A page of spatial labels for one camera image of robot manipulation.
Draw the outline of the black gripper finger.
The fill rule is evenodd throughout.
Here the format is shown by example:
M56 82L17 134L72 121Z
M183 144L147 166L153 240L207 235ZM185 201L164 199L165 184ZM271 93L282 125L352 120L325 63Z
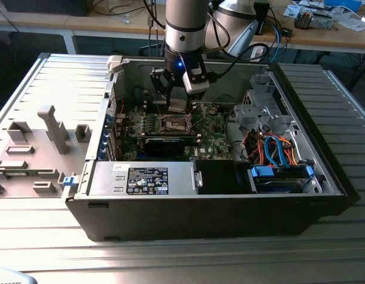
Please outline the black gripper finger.
M192 109L192 103L195 101L200 101L204 96L205 91L198 92L198 93L189 93L186 90L186 108L185 112L189 112Z
M175 75L166 68L153 67L150 72L150 79L157 94L165 99L162 106L163 111L168 111L170 107L170 94L174 87Z

